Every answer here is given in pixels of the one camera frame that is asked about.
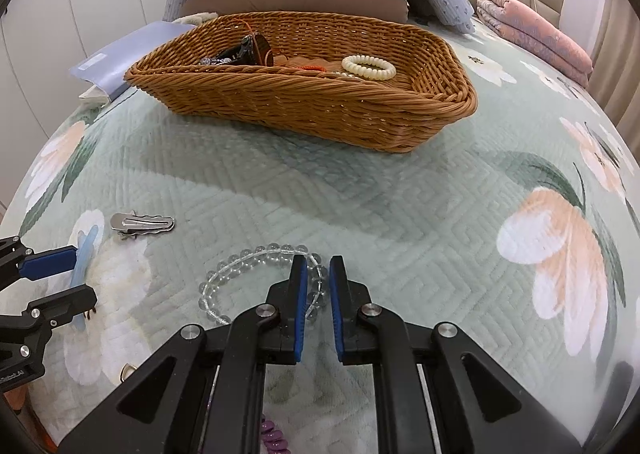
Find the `pink folded blanket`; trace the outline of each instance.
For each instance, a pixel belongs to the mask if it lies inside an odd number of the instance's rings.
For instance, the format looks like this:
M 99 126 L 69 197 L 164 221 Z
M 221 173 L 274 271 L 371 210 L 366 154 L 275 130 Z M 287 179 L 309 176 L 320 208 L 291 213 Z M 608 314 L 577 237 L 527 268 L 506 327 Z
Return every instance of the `pink folded blanket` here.
M 587 87 L 593 64 L 570 37 L 517 0 L 478 0 L 478 17 L 498 35 Z

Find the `blue gripper pad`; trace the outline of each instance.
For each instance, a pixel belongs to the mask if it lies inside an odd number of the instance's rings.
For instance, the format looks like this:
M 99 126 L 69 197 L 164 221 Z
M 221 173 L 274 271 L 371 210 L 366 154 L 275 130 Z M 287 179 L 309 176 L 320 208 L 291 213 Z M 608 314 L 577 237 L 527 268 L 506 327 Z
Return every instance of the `blue gripper pad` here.
M 27 256 L 20 264 L 18 272 L 21 277 L 31 280 L 68 272 L 76 266 L 76 251 L 74 246 L 65 246 Z
M 329 265 L 329 292 L 331 294 L 331 313 L 334 318 L 334 339 L 335 352 L 338 360 L 342 361 L 344 355 L 344 341 L 342 340 L 342 315 L 340 313 L 340 303 L 338 302 L 338 289 L 335 285 L 335 267 L 334 260 Z
M 302 358 L 302 346 L 305 343 L 305 313 L 306 313 L 306 284 L 308 272 L 306 270 L 306 259 L 300 267 L 300 289 L 298 290 L 298 305 L 296 307 L 295 338 L 293 342 L 293 354 L 296 362 Z

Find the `green floral bedspread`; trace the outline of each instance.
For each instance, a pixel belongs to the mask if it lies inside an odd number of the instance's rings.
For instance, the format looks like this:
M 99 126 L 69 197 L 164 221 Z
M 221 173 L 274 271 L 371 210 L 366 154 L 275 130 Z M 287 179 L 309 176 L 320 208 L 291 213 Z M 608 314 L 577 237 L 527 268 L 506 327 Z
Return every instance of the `green floral bedspread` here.
M 207 270 L 275 241 L 344 256 L 350 278 L 408 322 L 458 323 L 584 441 L 614 366 L 640 366 L 638 166 L 582 88 L 476 28 L 428 27 L 451 44 L 479 107 L 406 155 L 178 116 L 135 90 L 71 116 L 0 225 L 36 251 L 98 227 L 86 277 L 97 311 L 54 332 L 32 386 L 54 440 L 125 364 L 184 324 L 210 325 L 197 304 Z M 132 209 L 172 216 L 175 229 L 122 241 L 108 221 Z M 220 304 L 233 317 L 282 274 L 232 280 Z M 69 282 L 22 280 L 0 310 Z M 333 342 L 325 310 L 302 364 L 269 369 L 265 413 L 294 453 L 375 452 L 369 370 L 341 367 Z

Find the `white wardrobe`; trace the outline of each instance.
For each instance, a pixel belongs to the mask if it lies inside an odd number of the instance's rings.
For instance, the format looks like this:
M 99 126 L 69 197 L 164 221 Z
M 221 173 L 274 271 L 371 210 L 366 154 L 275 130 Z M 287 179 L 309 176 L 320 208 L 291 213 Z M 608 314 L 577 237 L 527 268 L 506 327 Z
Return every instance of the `white wardrobe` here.
M 166 0 L 11 0 L 0 17 L 0 211 L 89 84 L 68 70 L 162 19 Z

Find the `curtain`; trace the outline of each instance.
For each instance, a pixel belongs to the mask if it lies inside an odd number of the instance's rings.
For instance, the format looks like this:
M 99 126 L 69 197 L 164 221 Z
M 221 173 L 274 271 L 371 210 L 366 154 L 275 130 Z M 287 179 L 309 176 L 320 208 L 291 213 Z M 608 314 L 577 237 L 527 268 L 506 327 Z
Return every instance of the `curtain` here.
M 606 0 L 589 92 L 640 161 L 640 19 L 628 0 Z

